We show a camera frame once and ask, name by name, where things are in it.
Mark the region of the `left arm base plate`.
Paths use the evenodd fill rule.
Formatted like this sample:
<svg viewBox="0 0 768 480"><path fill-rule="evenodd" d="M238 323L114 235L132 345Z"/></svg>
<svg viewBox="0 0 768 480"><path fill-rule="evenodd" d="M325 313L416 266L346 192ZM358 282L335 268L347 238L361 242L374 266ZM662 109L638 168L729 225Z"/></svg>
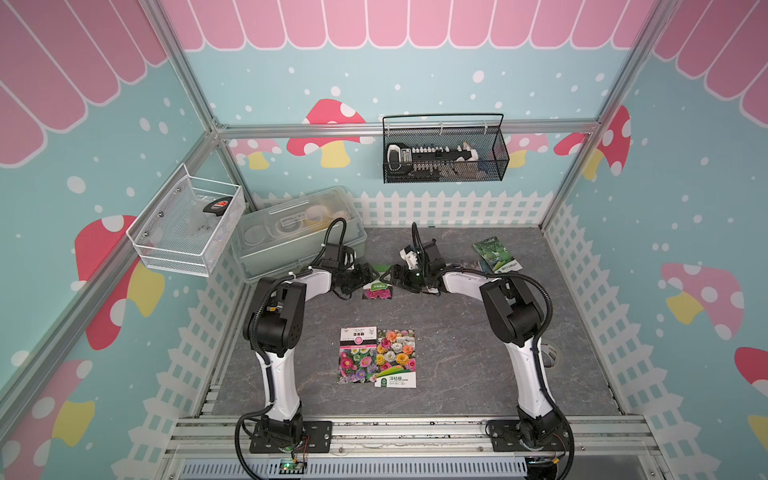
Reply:
<svg viewBox="0 0 768 480"><path fill-rule="evenodd" d="M277 421L263 418L257 423L250 440L251 454L328 453L332 439L331 421Z"/></svg>

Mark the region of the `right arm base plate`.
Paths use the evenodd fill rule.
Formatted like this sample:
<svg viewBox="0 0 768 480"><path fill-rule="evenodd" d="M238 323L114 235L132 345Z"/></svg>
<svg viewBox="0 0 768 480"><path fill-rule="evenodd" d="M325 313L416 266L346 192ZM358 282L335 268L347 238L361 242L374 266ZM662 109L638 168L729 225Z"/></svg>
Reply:
<svg viewBox="0 0 768 480"><path fill-rule="evenodd" d="M488 420L485 433L494 452L549 455L569 451L570 435L558 419L549 423L518 419Z"/></svg>

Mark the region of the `purple flower seed packet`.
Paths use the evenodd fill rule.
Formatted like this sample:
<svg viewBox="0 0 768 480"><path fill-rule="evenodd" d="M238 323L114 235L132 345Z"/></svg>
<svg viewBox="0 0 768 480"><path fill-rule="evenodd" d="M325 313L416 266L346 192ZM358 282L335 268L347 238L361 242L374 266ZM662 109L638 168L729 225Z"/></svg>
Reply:
<svg viewBox="0 0 768 480"><path fill-rule="evenodd" d="M480 261L459 261L454 262L446 266L446 269L451 272L480 272L484 273L485 270Z"/></svg>

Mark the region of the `mixed rose flower seed packet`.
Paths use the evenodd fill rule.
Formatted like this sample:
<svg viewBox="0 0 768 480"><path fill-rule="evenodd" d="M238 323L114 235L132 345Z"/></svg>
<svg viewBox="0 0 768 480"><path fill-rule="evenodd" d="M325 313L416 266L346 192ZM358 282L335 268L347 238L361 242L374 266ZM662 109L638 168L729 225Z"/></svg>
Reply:
<svg viewBox="0 0 768 480"><path fill-rule="evenodd" d="M416 340L414 329L385 329L378 333L372 377L376 388L416 388Z"/></svg>

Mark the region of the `roll of clear tape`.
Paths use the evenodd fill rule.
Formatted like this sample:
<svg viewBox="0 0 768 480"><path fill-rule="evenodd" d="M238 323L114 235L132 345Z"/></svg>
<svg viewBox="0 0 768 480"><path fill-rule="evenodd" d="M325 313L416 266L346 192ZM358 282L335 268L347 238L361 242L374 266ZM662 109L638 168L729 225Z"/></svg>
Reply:
<svg viewBox="0 0 768 480"><path fill-rule="evenodd" d="M540 352L545 369L552 369L558 366L560 353L554 345L543 342L540 346Z"/></svg>

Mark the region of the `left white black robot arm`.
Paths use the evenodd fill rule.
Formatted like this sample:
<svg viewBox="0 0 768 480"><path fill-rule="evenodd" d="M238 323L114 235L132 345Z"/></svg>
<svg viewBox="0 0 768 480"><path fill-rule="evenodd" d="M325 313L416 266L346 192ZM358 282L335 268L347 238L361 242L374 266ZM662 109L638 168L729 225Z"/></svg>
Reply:
<svg viewBox="0 0 768 480"><path fill-rule="evenodd" d="M265 406L242 416L238 434L263 438L281 449L294 449L304 440L294 349L302 335L306 302L327 293L349 300L375 276L373 268L345 245L346 230L345 218L333 219L308 265L257 282L242 335L261 367Z"/></svg>

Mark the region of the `green white seed packet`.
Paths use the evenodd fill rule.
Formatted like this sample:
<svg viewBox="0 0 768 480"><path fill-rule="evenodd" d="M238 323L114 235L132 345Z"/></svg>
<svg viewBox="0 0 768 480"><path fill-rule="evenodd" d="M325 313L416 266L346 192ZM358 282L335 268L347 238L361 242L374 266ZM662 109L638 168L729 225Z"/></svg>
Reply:
<svg viewBox="0 0 768 480"><path fill-rule="evenodd" d="M393 286L382 281L373 281L362 289L363 300L391 300L393 298Z"/></svg>

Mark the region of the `black red tape measure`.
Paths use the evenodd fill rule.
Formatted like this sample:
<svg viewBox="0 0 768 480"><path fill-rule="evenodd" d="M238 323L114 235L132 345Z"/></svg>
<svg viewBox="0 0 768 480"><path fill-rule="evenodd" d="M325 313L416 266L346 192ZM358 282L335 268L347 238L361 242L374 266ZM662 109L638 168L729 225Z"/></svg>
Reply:
<svg viewBox="0 0 768 480"><path fill-rule="evenodd" d="M223 216L227 209L229 208L231 202L233 200L232 196L225 196L217 198L210 203L208 203L204 208L203 212L205 214L214 215L215 217L221 217Z"/></svg>

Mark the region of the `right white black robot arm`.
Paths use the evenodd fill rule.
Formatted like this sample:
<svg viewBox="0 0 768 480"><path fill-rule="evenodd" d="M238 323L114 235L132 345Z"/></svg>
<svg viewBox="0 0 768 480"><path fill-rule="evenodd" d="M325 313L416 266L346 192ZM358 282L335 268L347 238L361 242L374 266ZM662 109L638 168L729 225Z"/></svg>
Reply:
<svg viewBox="0 0 768 480"><path fill-rule="evenodd" d="M511 360L517 384L519 442L531 451L544 449L569 426L555 402L544 371L542 336L551 324L551 297L540 282L518 273L486 273L448 264L436 242L423 242L417 229L401 251L403 265L385 278L413 293L463 295L482 302L493 334Z"/></svg>

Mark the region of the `white black tool in basket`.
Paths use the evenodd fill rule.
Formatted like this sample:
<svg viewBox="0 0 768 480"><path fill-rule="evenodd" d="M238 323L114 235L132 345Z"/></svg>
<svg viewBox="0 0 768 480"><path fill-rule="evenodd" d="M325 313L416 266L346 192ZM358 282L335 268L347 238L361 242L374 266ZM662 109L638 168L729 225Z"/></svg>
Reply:
<svg viewBox="0 0 768 480"><path fill-rule="evenodd" d="M479 156L467 143L458 148L447 146L387 146L383 162L384 177L389 182L439 182L473 179L479 172Z"/></svg>

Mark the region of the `pink aster flower seed packet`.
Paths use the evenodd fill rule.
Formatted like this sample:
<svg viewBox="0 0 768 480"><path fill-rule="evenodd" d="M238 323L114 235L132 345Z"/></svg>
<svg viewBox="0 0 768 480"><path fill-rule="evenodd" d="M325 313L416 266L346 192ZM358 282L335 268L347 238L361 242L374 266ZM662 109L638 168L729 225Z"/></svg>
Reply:
<svg viewBox="0 0 768 480"><path fill-rule="evenodd" d="M377 371L376 327L342 328L339 342L338 383L370 383Z"/></svg>

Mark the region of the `small circuit board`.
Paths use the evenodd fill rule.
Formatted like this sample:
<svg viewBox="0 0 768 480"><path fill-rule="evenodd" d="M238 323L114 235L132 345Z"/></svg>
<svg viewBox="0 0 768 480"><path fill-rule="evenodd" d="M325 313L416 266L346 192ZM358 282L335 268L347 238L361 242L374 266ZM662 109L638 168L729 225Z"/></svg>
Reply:
<svg viewBox="0 0 768 480"><path fill-rule="evenodd" d="M279 475L303 475L307 471L307 462L296 459L281 459L278 467Z"/></svg>

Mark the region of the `translucent green plastic storage box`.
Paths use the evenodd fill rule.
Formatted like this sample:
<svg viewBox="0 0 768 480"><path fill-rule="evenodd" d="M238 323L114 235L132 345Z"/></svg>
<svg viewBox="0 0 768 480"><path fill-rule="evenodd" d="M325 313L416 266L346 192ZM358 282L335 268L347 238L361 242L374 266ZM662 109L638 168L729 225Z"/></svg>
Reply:
<svg viewBox="0 0 768 480"><path fill-rule="evenodd" d="M367 233L351 197L340 187L289 200L241 217L231 240L241 278L297 271L320 252L333 220L347 222L344 244L365 255Z"/></svg>

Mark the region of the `dark green vegetable seed packet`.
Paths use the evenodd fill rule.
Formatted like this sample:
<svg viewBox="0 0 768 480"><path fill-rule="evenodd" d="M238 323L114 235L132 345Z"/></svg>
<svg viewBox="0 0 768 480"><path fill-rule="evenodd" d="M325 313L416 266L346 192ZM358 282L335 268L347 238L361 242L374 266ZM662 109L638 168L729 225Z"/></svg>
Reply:
<svg viewBox="0 0 768 480"><path fill-rule="evenodd" d="M493 273L517 272L522 265L496 237L490 237L473 244L474 250Z"/></svg>

